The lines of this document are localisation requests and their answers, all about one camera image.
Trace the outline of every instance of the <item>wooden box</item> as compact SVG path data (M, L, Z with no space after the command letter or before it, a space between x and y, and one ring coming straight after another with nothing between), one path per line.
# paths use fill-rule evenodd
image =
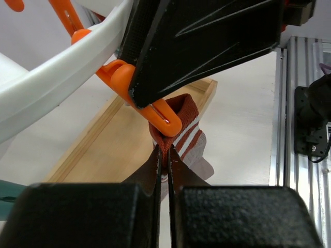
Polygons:
M216 81L201 79L166 98L189 93L202 116L216 87ZM45 181L121 182L148 159L152 148L147 120L115 96L89 123Z

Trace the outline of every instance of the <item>sock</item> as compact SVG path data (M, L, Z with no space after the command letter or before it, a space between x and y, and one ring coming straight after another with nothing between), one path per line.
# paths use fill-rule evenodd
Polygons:
M214 174L213 167L202 157L206 146L206 135L199 128L199 111L191 95L183 94L167 100L182 121L182 130L175 137L162 135L153 125L149 124L149 132L153 144L158 144L162 150L162 165L167 167L167 153L171 145L175 146L180 159L203 180ZM161 183L161 200L168 193L168 174L164 170Z

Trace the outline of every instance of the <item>teal object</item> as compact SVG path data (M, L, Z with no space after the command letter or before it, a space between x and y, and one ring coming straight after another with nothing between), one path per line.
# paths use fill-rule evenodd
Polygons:
M25 188L24 185L0 180L0 221L7 220L16 198Z

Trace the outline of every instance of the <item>aluminum profile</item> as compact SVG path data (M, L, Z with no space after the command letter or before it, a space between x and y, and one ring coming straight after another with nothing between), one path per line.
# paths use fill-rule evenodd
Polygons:
M292 37L286 49L279 49L275 84L275 114L269 185L295 189L306 203L323 241L331 247L330 182L331 154L318 164L294 153L294 91L308 87L323 74L322 41Z

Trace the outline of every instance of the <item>wooden edge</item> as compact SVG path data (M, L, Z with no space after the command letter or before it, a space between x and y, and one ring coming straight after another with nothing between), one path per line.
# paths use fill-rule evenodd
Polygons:
M44 181L62 181L76 165L75 160L81 158L86 148L90 147L123 104L124 100L114 93L46 175Z
M211 100L214 98L216 89L217 89L217 81L210 80L207 90L203 94L203 97L200 100L200 102L197 104L200 119L203 116L203 114L205 113L206 109L208 108Z
M215 95L217 81L212 79L200 79L191 83L190 86L204 92L203 98L197 104L201 118ZM63 181L123 104L124 100L116 94L107 101L104 107L89 122L83 132L80 133L78 138L63 154L57 164L46 175L44 181Z

